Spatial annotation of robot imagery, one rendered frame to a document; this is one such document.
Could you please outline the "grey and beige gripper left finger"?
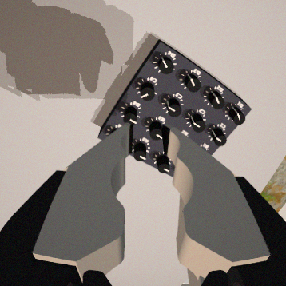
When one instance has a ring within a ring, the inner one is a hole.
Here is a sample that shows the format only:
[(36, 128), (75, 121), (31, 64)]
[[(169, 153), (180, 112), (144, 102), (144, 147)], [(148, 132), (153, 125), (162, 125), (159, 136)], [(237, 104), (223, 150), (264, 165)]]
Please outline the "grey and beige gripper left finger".
[(125, 209), (116, 198), (133, 151), (125, 123), (57, 170), (0, 231), (0, 286), (82, 286), (125, 256)]

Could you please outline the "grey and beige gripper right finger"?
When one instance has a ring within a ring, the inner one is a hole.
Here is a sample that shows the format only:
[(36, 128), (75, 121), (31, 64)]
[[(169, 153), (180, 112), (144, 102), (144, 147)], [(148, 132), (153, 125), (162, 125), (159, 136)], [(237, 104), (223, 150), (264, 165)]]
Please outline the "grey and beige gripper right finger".
[(286, 221), (244, 177), (179, 129), (163, 125), (162, 139), (175, 165), (177, 257), (189, 286), (201, 286), (216, 270), (227, 273), (228, 286), (286, 286)]

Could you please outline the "dark grey knob panel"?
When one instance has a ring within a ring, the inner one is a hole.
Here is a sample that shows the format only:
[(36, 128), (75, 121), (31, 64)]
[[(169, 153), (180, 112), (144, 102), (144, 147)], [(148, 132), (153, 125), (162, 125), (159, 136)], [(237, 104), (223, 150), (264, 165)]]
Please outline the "dark grey knob panel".
[(130, 156), (173, 177), (175, 165), (164, 155), (163, 125), (179, 129), (213, 155), (251, 110), (215, 77), (158, 39), (97, 138), (103, 140), (127, 122), (134, 124)]

